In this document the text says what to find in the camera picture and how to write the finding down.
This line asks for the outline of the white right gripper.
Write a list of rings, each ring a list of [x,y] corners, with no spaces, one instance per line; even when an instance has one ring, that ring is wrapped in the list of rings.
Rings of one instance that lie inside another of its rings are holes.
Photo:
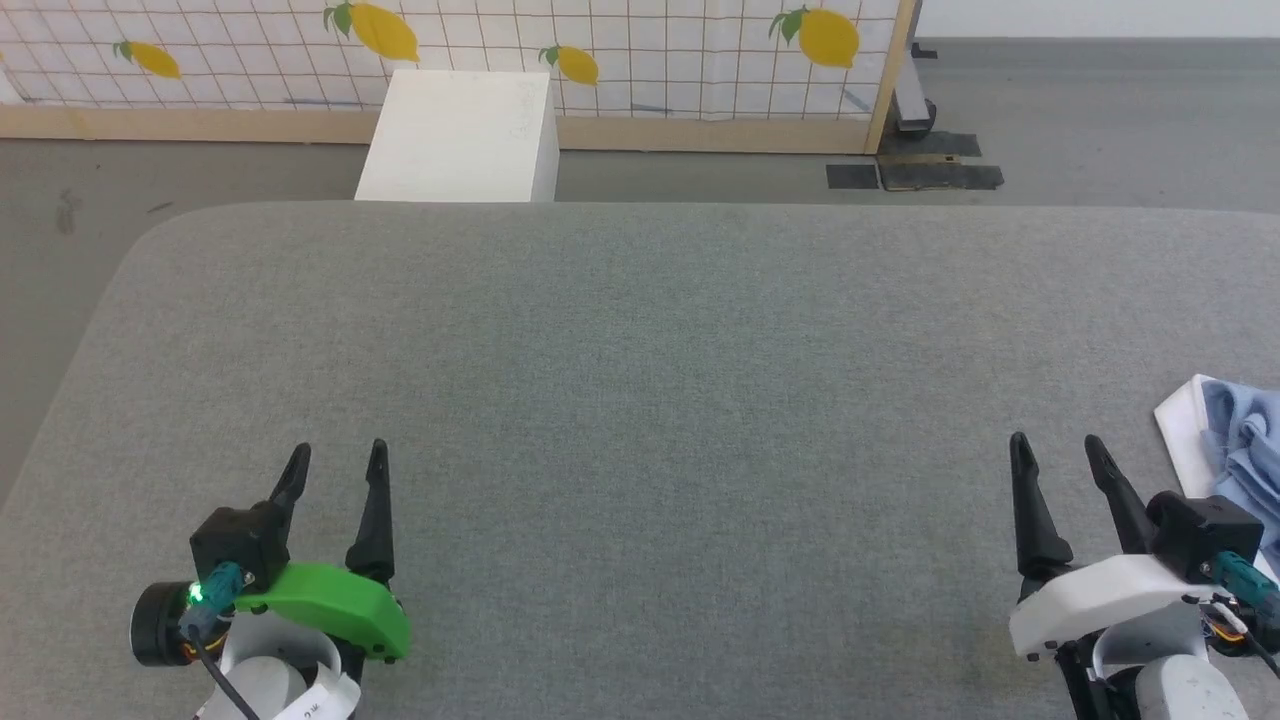
[[[1156,529],[1146,503],[1098,436],[1087,436],[1084,447],[1123,552],[1149,553]],[[1021,602],[1007,623],[1015,653],[1061,650],[1096,635],[1088,653],[1093,661],[1207,659],[1201,602],[1210,598],[1211,587],[1184,582],[1149,555],[1117,555],[1071,571],[1073,548],[1053,524],[1025,433],[1011,434],[1009,457],[1021,577]]]

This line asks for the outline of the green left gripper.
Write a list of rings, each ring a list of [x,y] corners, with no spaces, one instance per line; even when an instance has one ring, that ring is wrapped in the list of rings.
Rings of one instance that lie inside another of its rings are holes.
[[[310,443],[294,447],[268,497],[284,527],[292,523],[305,492],[311,452]],[[410,618],[387,587],[396,574],[396,557],[389,451],[384,439],[372,442],[365,482],[364,511],[355,542],[347,550],[348,570],[320,562],[291,562],[266,591],[239,594],[236,610],[274,612],[352,644],[370,659],[404,659],[411,648]]]

